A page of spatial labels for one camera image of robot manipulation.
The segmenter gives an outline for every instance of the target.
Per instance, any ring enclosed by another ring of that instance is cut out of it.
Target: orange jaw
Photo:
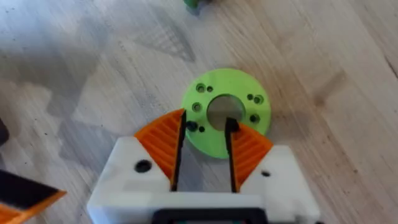
[[[44,201],[34,205],[27,210],[18,210],[0,204],[0,224],[20,224],[52,205],[66,194],[65,191],[58,191]]]
[[[184,116],[184,109],[167,113],[134,135],[169,178],[172,190],[177,188],[179,154],[185,134]]]
[[[251,172],[273,147],[273,143],[256,130],[239,123],[239,131],[231,134],[234,179],[237,192]]]

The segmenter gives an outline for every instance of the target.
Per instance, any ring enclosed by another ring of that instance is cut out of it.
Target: screw hole
[[[141,159],[137,162],[134,170],[138,173],[145,173],[148,172],[152,168],[152,163],[146,159]]]
[[[206,89],[206,86],[204,84],[202,84],[202,83],[197,84],[197,91],[199,93],[203,93],[205,91],[205,89]]]
[[[194,121],[187,121],[187,129],[190,131],[196,131],[198,129],[198,123]]]
[[[268,171],[265,171],[265,170],[263,170],[261,172],[261,175],[263,175],[264,177],[270,177],[271,176],[271,174]]]
[[[260,116],[258,114],[250,115],[249,119],[250,119],[250,122],[255,123],[255,124],[260,122]]]
[[[201,104],[200,103],[194,103],[192,104],[192,110],[194,112],[199,112],[201,110]]]
[[[264,98],[261,95],[256,95],[254,97],[254,103],[255,104],[260,105],[260,104],[262,104],[263,101],[264,101]]]

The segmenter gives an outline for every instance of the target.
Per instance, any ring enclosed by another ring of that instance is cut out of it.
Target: wooden surface
[[[326,223],[398,223],[398,1],[1,1],[1,167],[68,191],[29,223],[90,223],[115,140],[221,67],[263,84]],[[181,189],[228,190],[227,161],[182,167]]]

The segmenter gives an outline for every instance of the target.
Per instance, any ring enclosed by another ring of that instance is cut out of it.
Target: green disc
[[[206,72],[197,78],[185,93],[182,108],[187,121],[198,124],[196,130],[186,130],[186,137],[200,151],[211,157],[228,157],[224,131],[215,129],[207,118],[209,104],[219,96],[235,96],[243,106],[240,122],[265,134],[271,122],[271,106],[266,91],[252,76],[240,70],[222,68]]]

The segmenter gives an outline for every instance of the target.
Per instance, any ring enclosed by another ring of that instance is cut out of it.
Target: black object
[[[252,123],[258,123],[259,122],[259,120],[260,120],[260,117],[257,115],[257,114],[252,114],[252,115],[250,115],[250,121],[252,122]]]
[[[255,104],[259,104],[260,102],[261,102],[261,99],[258,96],[254,97]]]
[[[10,134],[6,125],[0,119],[0,146],[2,146],[10,138]]]
[[[22,210],[53,196],[58,189],[0,170],[0,203]]]
[[[148,172],[152,168],[152,163],[146,159],[137,162],[134,170],[138,173]]]
[[[181,150],[185,139],[185,128],[187,128],[187,123],[187,111],[184,111],[184,113],[181,115],[180,136],[178,137],[177,161],[175,161],[174,180],[172,180],[173,185],[170,189],[173,192],[177,191],[178,176],[180,175],[181,165]]]
[[[239,131],[239,124],[236,119],[233,118],[227,118],[225,122],[225,145],[226,145],[226,150],[228,151],[229,155],[229,173],[231,175],[231,191],[233,193],[237,193],[238,190],[236,188],[236,182],[235,182],[235,174],[234,174],[234,159],[232,155],[232,145],[231,145],[231,134],[233,132]]]
[[[190,131],[196,131],[198,129],[198,123],[194,121],[187,121],[187,129]]]
[[[270,177],[271,174],[268,171],[262,171],[261,175],[263,175],[264,177]]]
[[[154,213],[152,224],[178,221],[244,221],[246,224],[268,224],[260,208],[165,208]]]

